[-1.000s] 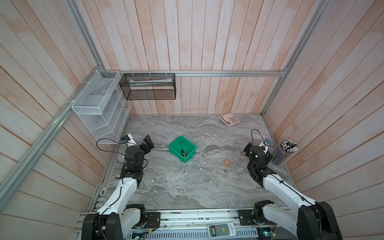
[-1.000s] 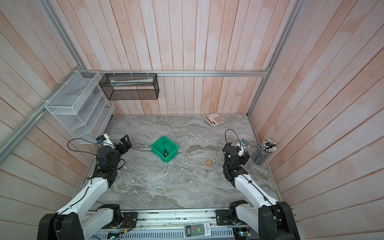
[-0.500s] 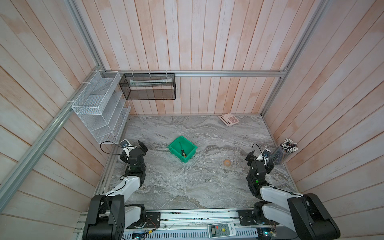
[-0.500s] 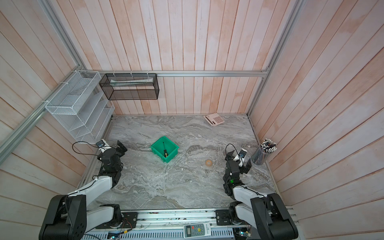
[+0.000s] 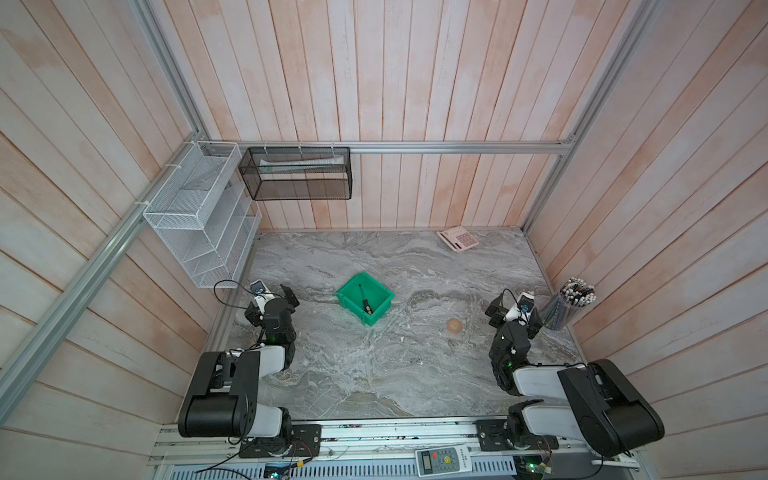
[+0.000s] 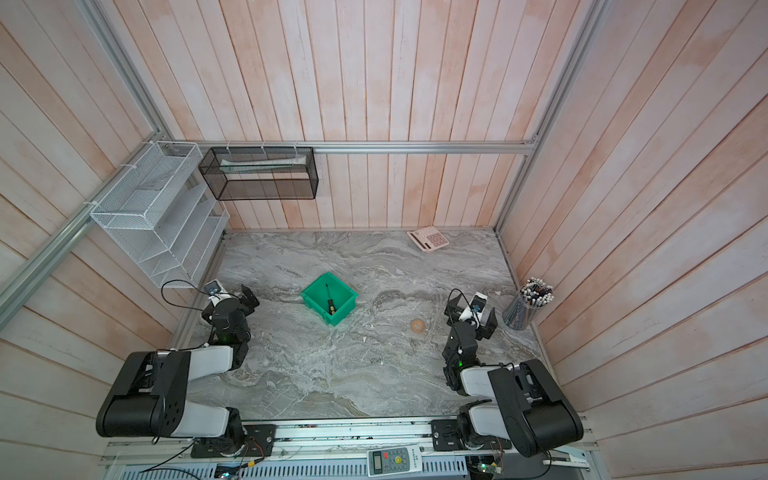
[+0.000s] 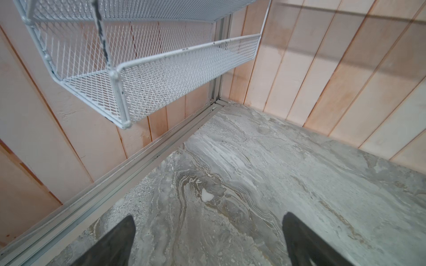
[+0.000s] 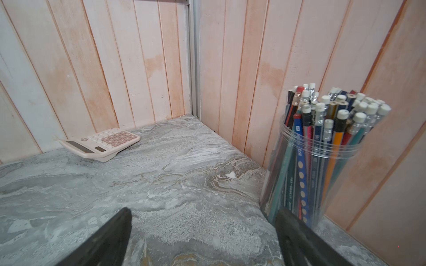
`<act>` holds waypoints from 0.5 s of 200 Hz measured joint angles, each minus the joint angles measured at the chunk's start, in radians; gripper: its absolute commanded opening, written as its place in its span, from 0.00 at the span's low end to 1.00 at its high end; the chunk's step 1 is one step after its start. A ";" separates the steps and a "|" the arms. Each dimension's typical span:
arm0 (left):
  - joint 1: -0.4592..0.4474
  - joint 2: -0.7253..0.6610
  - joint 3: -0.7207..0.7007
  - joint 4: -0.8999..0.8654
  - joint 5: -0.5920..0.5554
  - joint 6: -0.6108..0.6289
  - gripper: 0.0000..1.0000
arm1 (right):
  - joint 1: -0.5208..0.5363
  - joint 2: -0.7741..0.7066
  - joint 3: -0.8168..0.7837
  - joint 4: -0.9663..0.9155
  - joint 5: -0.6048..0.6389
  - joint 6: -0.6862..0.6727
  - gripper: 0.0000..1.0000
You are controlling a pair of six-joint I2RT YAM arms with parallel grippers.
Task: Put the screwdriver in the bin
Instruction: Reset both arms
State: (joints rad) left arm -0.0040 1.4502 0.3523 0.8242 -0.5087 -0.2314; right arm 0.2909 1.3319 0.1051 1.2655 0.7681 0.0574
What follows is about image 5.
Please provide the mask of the black yellow screwdriver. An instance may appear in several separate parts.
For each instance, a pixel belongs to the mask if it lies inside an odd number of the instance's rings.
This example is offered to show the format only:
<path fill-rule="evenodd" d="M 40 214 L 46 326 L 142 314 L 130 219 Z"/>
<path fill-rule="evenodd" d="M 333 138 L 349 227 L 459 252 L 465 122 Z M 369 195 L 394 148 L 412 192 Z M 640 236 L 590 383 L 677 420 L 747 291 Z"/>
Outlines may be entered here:
<path fill-rule="evenodd" d="M 365 312 L 366 312 L 366 313 L 367 313 L 369 316 L 372 316 L 372 315 L 373 315 L 373 309 L 372 309 L 372 307 L 371 307 L 371 305 L 370 305 L 370 303 L 369 303 L 369 300 L 368 300 L 368 298 L 367 298 L 367 296 L 366 296 L 366 294 L 365 294 L 365 292 L 364 292 L 364 289 L 363 289 L 363 287 L 362 287 L 362 285 L 361 285 L 361 284 L 359 284 L 359 285 L 358 285 L 358 287 L 359 287 L 359 289 L 360 289 L 360 294 L 361 294 L 361 301 L 362 301 L 362 305 L 363 305 L 363 310 L 364 310 L 364 311 L 365 311 Z"/>

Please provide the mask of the green plastic bin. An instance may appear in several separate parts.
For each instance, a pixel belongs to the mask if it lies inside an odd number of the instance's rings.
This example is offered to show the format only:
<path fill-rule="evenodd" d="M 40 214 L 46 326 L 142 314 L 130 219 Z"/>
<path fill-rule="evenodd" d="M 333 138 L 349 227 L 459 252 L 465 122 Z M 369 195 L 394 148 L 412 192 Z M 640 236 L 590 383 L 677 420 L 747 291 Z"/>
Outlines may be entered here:
<path fill-rule="evenodd" d="M 358 273 L 337 292 L 340 305 L 362 324 L 375 325 L 390 309 L 395 293 L 366 272 Z"/>

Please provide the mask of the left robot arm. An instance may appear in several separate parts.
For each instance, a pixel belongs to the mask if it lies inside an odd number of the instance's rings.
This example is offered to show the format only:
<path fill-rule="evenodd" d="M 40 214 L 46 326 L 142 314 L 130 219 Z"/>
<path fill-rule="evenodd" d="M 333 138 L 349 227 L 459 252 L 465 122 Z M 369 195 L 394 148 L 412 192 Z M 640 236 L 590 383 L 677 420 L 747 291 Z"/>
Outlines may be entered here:
<path fill-rule="evenodd" d="M 177 421 L 182 437 L 227 437 L 273 455 L 290 448 L 288 410 L 258 402 L 260 380 L 288 369 L 296 350 L 292 315 L 300 302 L 290 287 L 280 288 L 275 293 L 261 280 L 249 286 L 244 315 L 259 330 L 254 345 L 201 355 Z"/>

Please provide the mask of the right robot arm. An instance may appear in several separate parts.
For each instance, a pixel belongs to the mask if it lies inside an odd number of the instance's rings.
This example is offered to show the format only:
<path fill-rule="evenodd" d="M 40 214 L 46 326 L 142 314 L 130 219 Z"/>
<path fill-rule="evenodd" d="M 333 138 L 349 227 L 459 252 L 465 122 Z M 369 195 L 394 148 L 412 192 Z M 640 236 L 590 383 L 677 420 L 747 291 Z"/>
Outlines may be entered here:
<path fill-rule="evenodd" d="M 570 439 L 612 458 L 664 437 L 661 416 L 612 361 L 531 362 L 531 342 L 543 322 L 531 295 L 513 301 L 506 307 L 498 296 L 485 314 L 495 330 L 488 353 L 494 378 L 520 401 L 501 427 L 477 424 L 482 449 L 555 449 Z"/>

